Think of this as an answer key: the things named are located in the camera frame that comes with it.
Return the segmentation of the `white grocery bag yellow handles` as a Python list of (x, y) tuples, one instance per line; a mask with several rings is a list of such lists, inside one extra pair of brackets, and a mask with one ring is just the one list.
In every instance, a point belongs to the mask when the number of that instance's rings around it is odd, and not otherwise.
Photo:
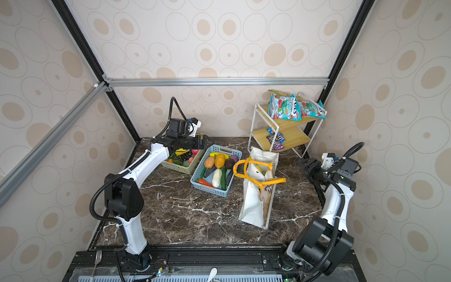
[(286, 178), (275, 176), (278, 160), (278, 153), (252, 147), (250, 156), (234, 165), (234, 176), (243, 179), (240, 221), (268, 229), (276, 187), (286, 182)]

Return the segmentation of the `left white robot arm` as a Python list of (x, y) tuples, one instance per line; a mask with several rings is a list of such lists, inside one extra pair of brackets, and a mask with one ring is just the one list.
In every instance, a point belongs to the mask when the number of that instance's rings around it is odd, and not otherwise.
[(144, 237), (140, 215), (144, 199), (140, 188), (150, 174), (178, 150), (207, 148), (206, 135), (197, 134), (202, 123), (188, 119), (172, 97), (167, 123), (163, 130), (149, 142), (148, 149), (130, 166), (117, 174), (105, 177), (105, 183), (95, 192), (89, 212), (94, 218), (113, 222), (121, 230), (124, 248), (131, 255), (140, 255), (148, 245)]

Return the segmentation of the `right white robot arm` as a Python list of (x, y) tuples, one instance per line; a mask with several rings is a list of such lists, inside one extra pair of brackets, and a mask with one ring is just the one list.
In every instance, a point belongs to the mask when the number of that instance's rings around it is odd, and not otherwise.
[(354, 238), (348, 234), (346, 218), (357, 189), (352, 178), (362, 167), (352, 155), (364, 146), (364, 142), (359, 142), (342, 157), (323, 153), (320, 160), (309, 158), (301, 162), (309, 180), (323, 186), (325, 197), (322, 214), (312, 218), (281, 258), (285, 271), (299, 270), (301, 282), (332, 274), (353, 247)]

